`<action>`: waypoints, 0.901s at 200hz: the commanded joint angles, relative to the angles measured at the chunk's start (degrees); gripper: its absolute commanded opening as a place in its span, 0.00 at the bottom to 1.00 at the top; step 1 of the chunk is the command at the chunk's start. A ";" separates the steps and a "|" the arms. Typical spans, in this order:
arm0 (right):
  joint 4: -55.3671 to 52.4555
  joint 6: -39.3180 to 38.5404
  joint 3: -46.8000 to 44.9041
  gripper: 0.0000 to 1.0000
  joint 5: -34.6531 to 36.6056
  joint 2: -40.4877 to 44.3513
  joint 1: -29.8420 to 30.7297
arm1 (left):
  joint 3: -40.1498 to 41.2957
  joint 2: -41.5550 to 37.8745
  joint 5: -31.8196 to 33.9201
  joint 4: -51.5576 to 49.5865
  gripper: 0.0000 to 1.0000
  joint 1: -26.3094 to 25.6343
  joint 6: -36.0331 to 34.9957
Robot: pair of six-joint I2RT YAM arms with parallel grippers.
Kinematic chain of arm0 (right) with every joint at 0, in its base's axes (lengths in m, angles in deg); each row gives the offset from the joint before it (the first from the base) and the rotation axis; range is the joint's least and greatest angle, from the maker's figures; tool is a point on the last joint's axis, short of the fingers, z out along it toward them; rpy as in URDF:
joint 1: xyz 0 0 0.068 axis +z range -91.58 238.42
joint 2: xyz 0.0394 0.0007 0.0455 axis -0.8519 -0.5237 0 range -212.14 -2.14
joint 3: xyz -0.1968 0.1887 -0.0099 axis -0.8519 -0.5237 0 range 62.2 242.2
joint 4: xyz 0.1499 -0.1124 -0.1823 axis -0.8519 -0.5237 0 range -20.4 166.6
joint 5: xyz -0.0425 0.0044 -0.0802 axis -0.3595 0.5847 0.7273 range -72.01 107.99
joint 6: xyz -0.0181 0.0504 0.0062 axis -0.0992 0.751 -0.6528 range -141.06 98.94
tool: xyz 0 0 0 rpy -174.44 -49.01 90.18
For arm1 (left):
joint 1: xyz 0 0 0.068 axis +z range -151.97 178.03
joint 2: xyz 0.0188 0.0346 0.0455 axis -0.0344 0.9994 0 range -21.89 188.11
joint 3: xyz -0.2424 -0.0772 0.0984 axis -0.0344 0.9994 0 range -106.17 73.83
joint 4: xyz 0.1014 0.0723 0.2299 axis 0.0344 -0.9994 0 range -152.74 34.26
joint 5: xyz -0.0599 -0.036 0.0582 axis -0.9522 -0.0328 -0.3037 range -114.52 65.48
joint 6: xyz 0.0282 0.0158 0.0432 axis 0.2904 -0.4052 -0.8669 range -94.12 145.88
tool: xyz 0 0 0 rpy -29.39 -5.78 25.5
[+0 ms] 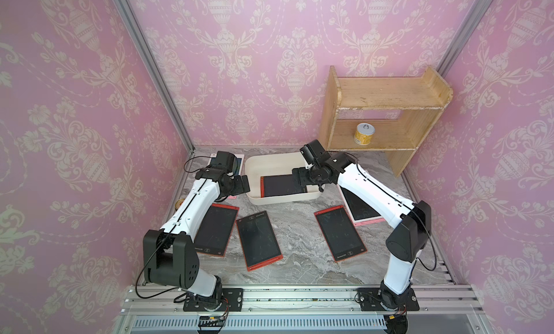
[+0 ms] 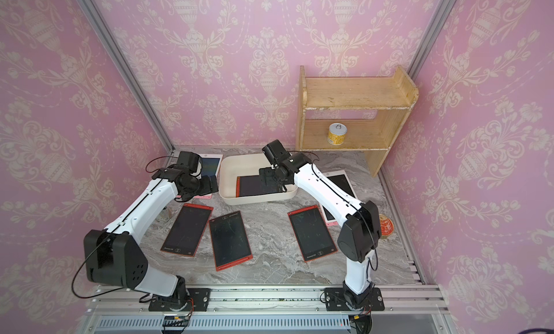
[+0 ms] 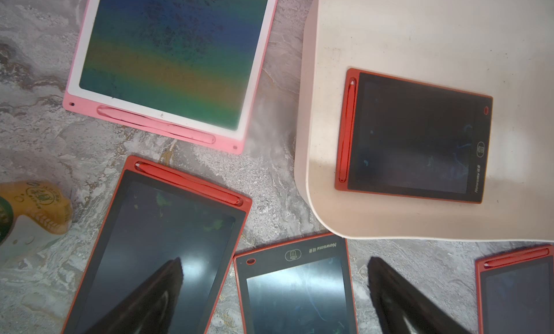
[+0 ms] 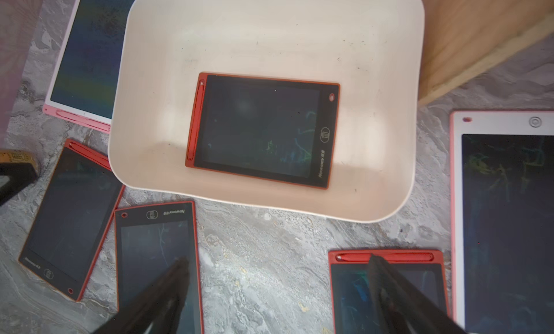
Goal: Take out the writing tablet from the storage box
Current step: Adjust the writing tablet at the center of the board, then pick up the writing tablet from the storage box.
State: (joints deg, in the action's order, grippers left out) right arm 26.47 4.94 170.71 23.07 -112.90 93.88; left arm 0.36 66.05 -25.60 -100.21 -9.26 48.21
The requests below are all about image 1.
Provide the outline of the pink writing tablet rainbow screen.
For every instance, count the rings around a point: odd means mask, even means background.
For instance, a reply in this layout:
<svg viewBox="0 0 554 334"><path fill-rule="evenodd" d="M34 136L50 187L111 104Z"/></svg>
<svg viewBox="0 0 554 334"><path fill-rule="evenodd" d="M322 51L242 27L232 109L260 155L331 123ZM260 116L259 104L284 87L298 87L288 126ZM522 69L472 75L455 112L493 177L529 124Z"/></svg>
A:
<svg viewBox="0 0 554 334"><path fill-rule="evenodd" d="M235 162L234 162L234 165L233 165L233 174L235 176L242 175L242 167L243 167L243 164L244 164L245 155L244 154L236 154L235 157L236 157L236 159L235 159ZM216 158L216 153L210 154L210 158L212 160L214 160ZM229 197L227 197L227 200L234 200L236 198L237 198L236 195L230 195Z"/></svg>

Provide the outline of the red black newsmy tablet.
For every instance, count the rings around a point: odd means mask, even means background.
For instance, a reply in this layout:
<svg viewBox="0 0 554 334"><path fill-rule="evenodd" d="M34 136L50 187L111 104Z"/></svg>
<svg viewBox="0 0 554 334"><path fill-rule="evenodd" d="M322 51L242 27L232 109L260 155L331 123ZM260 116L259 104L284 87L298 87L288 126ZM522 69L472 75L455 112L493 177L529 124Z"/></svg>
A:
<svg viewBox="0 0 554 334"><path fill-rule="evenodd" d="M212 204L194 239L196 252L224 257L238 214L236 206Z"/></svg>
<svg viewBox="0 0 554 334"><path fill-rule="evenodd" d="M367 248L344 206L317 211L314 216L336 263L366 253Z"/></svg>

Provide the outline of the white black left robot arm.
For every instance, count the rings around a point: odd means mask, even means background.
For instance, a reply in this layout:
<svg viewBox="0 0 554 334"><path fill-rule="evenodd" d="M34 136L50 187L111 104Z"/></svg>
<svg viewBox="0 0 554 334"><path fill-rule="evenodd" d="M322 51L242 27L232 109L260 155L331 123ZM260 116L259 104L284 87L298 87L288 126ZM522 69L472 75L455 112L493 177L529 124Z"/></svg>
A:
<svg viewBox="0 0 554 334"><path fill-rule="evenodd" d="M203 218L216 201L250 191L248 177L236 175L236 156L219 151L198 169L195 181L175 214L143 238L144 267L137 281L182 289L194 305L216 309L223 302L222 281L200 267L194 240Z"/></svg>

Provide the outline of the red black Newsmy tablet top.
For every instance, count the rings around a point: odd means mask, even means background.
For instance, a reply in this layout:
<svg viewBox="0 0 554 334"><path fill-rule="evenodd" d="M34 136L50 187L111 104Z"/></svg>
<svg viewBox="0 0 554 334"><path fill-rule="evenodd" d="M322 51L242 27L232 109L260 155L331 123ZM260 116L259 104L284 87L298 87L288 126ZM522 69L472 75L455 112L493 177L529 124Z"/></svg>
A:
<svg viewBox="0 0 554 334"><path fill-rule="evenodd" d="M224 257L238 214L236 206L212 204L194 239L196 252Z"/></svg>

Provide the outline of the pink writing tablet dark screen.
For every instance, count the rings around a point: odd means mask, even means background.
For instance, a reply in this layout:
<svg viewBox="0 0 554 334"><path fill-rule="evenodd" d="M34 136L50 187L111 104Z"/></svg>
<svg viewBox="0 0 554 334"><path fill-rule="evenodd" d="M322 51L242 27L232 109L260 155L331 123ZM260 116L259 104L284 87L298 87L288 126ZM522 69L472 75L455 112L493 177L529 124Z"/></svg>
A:
<svg viewBox="0 0 554 334"><path fill-rule="evenodd" d="M355 227L384 222L385 219L357 195L338 186L346 211Z"/></svg>

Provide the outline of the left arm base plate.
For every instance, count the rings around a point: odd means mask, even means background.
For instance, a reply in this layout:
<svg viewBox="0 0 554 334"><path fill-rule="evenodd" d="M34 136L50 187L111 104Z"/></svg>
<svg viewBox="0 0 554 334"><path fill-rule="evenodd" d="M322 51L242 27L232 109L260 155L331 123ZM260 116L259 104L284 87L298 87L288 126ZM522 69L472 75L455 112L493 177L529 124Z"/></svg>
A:
<svg viewBox="0 0 554 334"><path fill-rule="evenodd" d="M183 304L184 312L241 312L244 289L223 288L213 296L187 296Z"/></svg>

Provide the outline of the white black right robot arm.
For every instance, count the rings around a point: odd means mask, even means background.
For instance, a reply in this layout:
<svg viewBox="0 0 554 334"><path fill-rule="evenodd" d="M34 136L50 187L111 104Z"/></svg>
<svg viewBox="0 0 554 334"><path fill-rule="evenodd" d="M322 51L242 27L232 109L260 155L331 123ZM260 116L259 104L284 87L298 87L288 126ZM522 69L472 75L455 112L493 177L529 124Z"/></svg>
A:
<svg viewBox="0 0 554 334"><path fill-rule="evenodd" d="M431 238L430 205L397 194L371 176L355 156L329 152L317 139L305 144L300 153L304 166L292 170L296 185L317 185L323 191L324 185L336 184L372 207L392 227L385 243L390 258L379 286L379 298L386 309L404 307L417 259Z"/></svg>

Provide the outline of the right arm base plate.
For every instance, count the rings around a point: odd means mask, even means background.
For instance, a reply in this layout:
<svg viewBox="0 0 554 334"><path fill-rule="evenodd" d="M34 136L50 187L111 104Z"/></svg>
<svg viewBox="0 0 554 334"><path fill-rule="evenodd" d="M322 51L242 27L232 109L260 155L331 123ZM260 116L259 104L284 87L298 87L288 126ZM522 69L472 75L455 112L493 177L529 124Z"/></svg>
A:
<svg viewBox="0 0 554 334"><path fill-rule="evenodd" d="M409 287L398 295L380 288L360 288L354 296L354 301L363 312L417 312L420 310L414 290Z"/></svg>

